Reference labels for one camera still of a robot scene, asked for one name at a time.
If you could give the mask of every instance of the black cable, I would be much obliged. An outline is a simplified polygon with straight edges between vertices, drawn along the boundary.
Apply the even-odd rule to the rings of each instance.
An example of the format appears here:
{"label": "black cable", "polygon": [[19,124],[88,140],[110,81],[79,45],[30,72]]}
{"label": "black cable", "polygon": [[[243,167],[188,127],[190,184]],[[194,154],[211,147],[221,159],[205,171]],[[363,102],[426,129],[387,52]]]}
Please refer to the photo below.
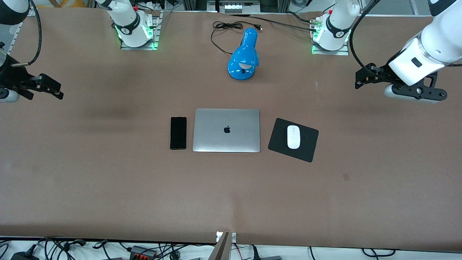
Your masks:
{"label": "black cable", "polygon": [[315,255],[313,255],[313,249],[311,247],[308,247],[308,248],[310,249],[311,258],[313,260],[316,260]]}
{"label": "black cable", "polygon": [[158,256],[158,258],[163,259],[164,257],[170,255],[171,253],[176,252],[176,251],[178,251],[178,250],[180,250],[180,249],[182,249],[182,248],[185,248],[185,247],[187,247],[188,245],[180,246],[180,247],[177,248],[177,249],[174,249],[174,246],[175,246],[175,245],[172,245],[172,246],[170,246],[170,248],[168,248],[168,249],[166,250],[166,251],[168,251],[169,249],[172,249],[171,252],[168,252],[167,254],[163,255],[163,254],[165,253],[165,251],[164,251],[164,253],[163,253],[162,255]]}
{"label": "black cable", "polygon": [[335,4],[333,4],[333,5],[329,6],[329,7],[327,7],[326,9],[324,9],[323,12],[326,12],[327,10],[329,10],[329,9],[330,9],[331,7],[333,7],[333,6],[335,6]]}
{"label": "black cable", "polygon": [[42,23],[40,22],[40,15],[38,15],[37,7],[34,4],[34,0],[29,0],[29,2],[32,5],[32,8],[34,9],[35,17],[37,18],[37,24],[38,24],[38,47],[37,47],[37,52],[35,53],[34,58],[30,62],[27,63],[27,64],[31,65],[37,60],[38,56],[40,55],[40,50],[42,49]]}
{"label": "black cable", "polygon": [[144,8],[147,8],[147,9],[151,10],[151,11],[155,11],[154,9],[152,9],[150,7],[140,5],[139,3],[136,3],[136,6],[144,7]]}
{"label": "black cable", "polygon": [[213,31],[212,33],[210,34],[210,41],[212,42],[213,45],[215,45],[215,47],[217,47],[220,51],[223,51],[224,53],[227,53],[227,54],[231,54],[232,55],[232,52],[229,52],[229,51],[225,51],[224,49],[220,48],[214,41],[213,41],[213,34],[216,32],[216,31],[224,31],[224,30],[227,30],[227,29],[238,29],[238,30],[241,30],[244,28],[244,24],[248,24],[248,25],[252,25],[254,26],[257,30],[262,30],[261,28],[261,25],[257,25],[257,24],[253,24],[253,23],[249,23],[249,22],[245,22],[245,21],[237,21],[237,22],[234,22],[232,24],[229,24],[229,23],[224,23],[224,22],[221,22],[221,21],[216,21],[212,24],[212,27],[213,27]]}
{"label": "black cable", "polygon": [[254,260],[261,260],[260,256],[258,255],[258,250],[255,245],[251,245],[254,248]]}
{"label": "black cable", "polygon": [[177,9],[180,6],[181,5],[179,5],[179,4],[174,5],[173,8],[169,10],[169,13],[165,16],[165,18],[162,18],[162,21],[160,21],[160,24],[158,24],[157,27],[159,27],[172,14],[173,10]]}
{"label": "black cable", "polygon": [[46,240],[45,240],[45,247],[43,248],[43,252],[45,254],[45,259],[50,260],[50,258],[48,258],[48,254],[47,254],[47,244],[48,244],[48,238],[46,238]]}
{"label": "black cable", "polygon": [[296,25],[289,25],[289,24],[278,22],[278,21],[269,20],[269,19],[266,19],[266,18],[261,18],[261,17],[256,17],[256,16],[248,16],[248,17],[249,18],[260,19],[260,20],[263,20],[263,21],[267,21],[267,22],[270,22],[270,23],[277,24],[277,25],[283,25],[283,26],[287,26],[287,27],[291,27],[291,28],[297,28],[297,29],[316,32],[315,29],[300,27],[300,26],[296,26]]}
{"label": "black cable", "polygon": [[359,23],[363,20],[363,18],[372,10],[372,8],[374,8],[374,6],[376,6],[378,3],[380,2],[380,0],[372,0],[368,6],[366,7],[366,9],[363,11],[363,13],[361,14],[361,16],[358,18],[358,20],[356,21],[356,23],[353,24],[353,27],[351,27],[351,32],[350,32],[350,49],[351,49],[351,54],[353,54],[353,57],[354,59],[356,60],[356,62],[361,66],[362,69],[364,69],[365,71],[367,71],[368,73],[370,73],[371,75],[374,75],[375,77],[379,78],[379,79],[382,79],[382,80],[386,80],[387,82],[391,82],[391,83],[396,83],[396,79],[391,79],[389,77],[384,77],[384,76],[381,76],[381,75],[378,75],[377,73],[374,73],[372,72],[371,70],[369,70],[368,68],[366,68],[364,66],[364,64],[359,60],[358,58],[358,55],[356,55],[356,52],[354,50],[354,45],[353,45],[353,35],[354,35],[354,32],[356,30],[356,27],[358,27]]}
{"label": "black cable", "polygon": [[119,242],[119,245],[120,245],[121,247],[123,247],[125,250],[129,251],[129,252],[131,251],[131,248],[126,248],[124,245],[122,245],[121,242]]}
{"label": "black cable", "polygon": [[160,254],[159,254],[159,255],[163,255],[165,252],[167,252],[167,251],[170,249],[170,248],[165,249],[166,247],[167,247],[167,244],[165,244],[165,245],[164,245],[164,248],[160,250]]}
{"label": "black cable", "polygon": [[58,249],[58,246],[55,244],[55,248],[53,249],[53,251],[51,252],[51,255],[50,255],[50,259],[52,260],[53,259],[53,255],[55,254],[56,250]]}
{"label": "black cable", "polygon": [[300,16],[298,16],[298,14],[296,14],[296,13],[294,13],[292,11],[287,11],[286,13],[289,13],[289,14],[295,16],[295,18],[299,19],[302,22],[311,23],[310,20],[305,20],[305,19],[301,18]]}
{"label": "black cable", "polygon": [[106,251],[106,243],[103,244],[103,251],[104,251],[104,254],[106,255],[106,257],[108,258],[108,260],[112,260],[109,255],[108,255],[108,251]]}
{"label": "black cable", "polygon": [[366,253],[365,249],[366,248],[361,248],[361,251],[363,252],[363,254],[368,256],[368,257],[375,258],[376,260],[379,260],[379,257],[389,257],[389,256],[392,256],[392,255],[394,255],[396,253],[395,249],[391,249],[392,252],[389,253],[389,254],[377,254],[374,249],[368,248],[368,250],[370,250],[370,251],[372,251],[374,253],[374,254],[368,254],[368,253]]}
{"label": "black cable", "polygon": [[34,254],[34,250],[35,250],[35,247],[37,247],[37,245],[42,242],[42,241],[45,241],[47,238],[46,237],[43,237],[41,238],[39,241],[37,241],[37,243],[33,244],[27,251],[26,251],[26,256],[31,256],[32,254]]}
{"label": "black cable", "polygon": [[48,252],[44,251],[44,254],[46,255],[45,257],[48,257],[48,258],[52,259],[53,252],[55,252],[57,248],[58,247],[56,245],[53,245],[51,247],[50,251],[48,251]]}
{"label": "black cable", "polygon": [[6,247],[6,248],[5,248],[5,250],[3,251],[3,253],[0,254],[0,259],[6,254],[6,251],[8,250],[8,248],[10,247],[10,245],[8,245],[8,244],[2,244],[2,245],[0,245],[0,248],[2,248],[2,247]]}
{"label": "black cable", "polygon": [[58,242],[57,242],[56,240],[54,240],[54,239],[51,239],[51,238],[49,238],[49,239],[50,239],[50,241],[52,241],[53,243],[55,243],[55,245],[56,245],[59,249],[61,249],[61,251],[60,251],[59,254],[58,254],[58,258],[57,258],[57,259],[59,259],[59,256],[61,255],[61,253],[64,252],[64,253],[66,253],[67,260],[69,260],[69,259],[75,260],[75,258],[74,258],[74,257],[73,257],[73,256],[61,245],[61,243],[58,243]]}

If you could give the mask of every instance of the white floor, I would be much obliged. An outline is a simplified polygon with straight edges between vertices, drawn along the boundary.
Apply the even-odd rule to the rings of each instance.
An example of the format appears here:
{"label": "white floor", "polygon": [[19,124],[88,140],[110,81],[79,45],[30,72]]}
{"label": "white floor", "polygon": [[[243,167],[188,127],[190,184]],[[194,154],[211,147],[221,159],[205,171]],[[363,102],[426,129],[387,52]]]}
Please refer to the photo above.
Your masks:
{"label": "white floor", "polygon": [[[16,252],[25,252],[31,245],[36,243],[36,241],[10,241],[6,242],[9,244],[9,248],[1,260],[9,260],[12,255]],[[45,260],[44,249],[42,242],[37,246],[34,251],[34,256],[38,257],[40,260]],[[53,243],[48,242],[47,250],[50,251]],[[108,258],[104,254],[102,248],[93,249],[92,246],[95,245],[95,242],[88,242],[84,247],[78,245],[71,246],[69,253],[76,260],[107,260]],[[140,243],[123,243],[125,247],[132,246],[142,246],[145,248],[154,248],[158,247],[158,244],[140,244]],[[253,249],[249,245],[239,245],[240,252],[242,254],[242,259],[254,257]],[[106,249],[108,255],[112,259],[122,258],[123,260],[128,260],[130,253],[122,248],[118,243],[107,243]],[[231,259],[230,260],[241,260],[237,250],[232,247]],[[0,248],[0,255],[3,253],[5,247]],[[286,247],[286,246],[260,246],[257,245],[257,249],[261,258],[271,257],[271,256],[281,256],[282,260],[312,260],[310,255],[309,248],[307,247]],[[362,254],[361,249],[355,248],[312,248],[313,254],[316,260],[375,260]],[[188,246],[181,250],[180,260],[191,260],[195,258],[200,258],[201,260],[207,260],[210,256],[210,253],[213,250],[213,246]],[[377,254],[388,254],[389,251],[386,250],[377,250]],[[57,260],[57,253],[54,254],[53,259]],[[61,260],[66,260],[67,257],[65,254],[61,254]],[[418,251],[397,251],[393,256],[382,257],[380,260],[462,260],[462,254],[458,253],[436,253],[436,252],[418,252]]]}

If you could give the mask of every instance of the power plug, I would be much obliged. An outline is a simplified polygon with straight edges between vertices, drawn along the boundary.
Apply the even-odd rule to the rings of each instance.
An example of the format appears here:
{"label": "power plug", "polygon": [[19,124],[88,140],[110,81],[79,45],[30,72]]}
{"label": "power plug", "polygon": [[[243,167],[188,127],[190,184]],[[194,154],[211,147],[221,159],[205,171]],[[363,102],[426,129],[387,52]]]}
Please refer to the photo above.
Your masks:
{"label": "power plug", "polygon": [[170,260],[180,260],[180,252],[178,251],[173,251],[170,254]]}
{"label": "power plug", "polygon": [[28,255],[26,252],[17,252],[11,257],[11,260],[39,260],[38,257]]}

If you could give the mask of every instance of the lamp base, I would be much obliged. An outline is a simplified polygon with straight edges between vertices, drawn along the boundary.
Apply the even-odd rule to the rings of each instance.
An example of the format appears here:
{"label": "lamp base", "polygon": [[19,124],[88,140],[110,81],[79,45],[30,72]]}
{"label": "lamp base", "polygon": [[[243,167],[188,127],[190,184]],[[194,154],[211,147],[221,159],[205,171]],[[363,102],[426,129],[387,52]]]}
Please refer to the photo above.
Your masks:
{"label": "lamp base", "polygon": [[248,80],[255,74],[255,66],[230,60],[228,62],[228,74],[235,80]]}

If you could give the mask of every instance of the electrical connector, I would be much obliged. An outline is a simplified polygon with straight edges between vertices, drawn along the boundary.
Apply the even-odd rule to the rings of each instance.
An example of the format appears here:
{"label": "electrical connector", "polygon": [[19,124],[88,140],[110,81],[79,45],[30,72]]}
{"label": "electrical connector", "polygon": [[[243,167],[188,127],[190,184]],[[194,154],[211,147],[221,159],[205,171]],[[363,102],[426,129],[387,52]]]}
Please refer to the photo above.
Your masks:
{"label": "electrical connector", "polygon": [[11,260],[39,260],[38,257],[29,255],[27,252],[17,252],[11,257]]}
{"label": "electrical connector", "polygon": [[311,19],[310,24],[312,24],[312,25],[321,25],[322,20]]}
{"label": "electrical connector", "polygon": [[252,245],[252,247],[254,248],[254,260],[261,260],[260,256],[258,255],[257,247],[255,245]]}
{"label": "electrical connector", "polygon": [[172,251],[170,253],[170,260],[180,260],[180,252]]}

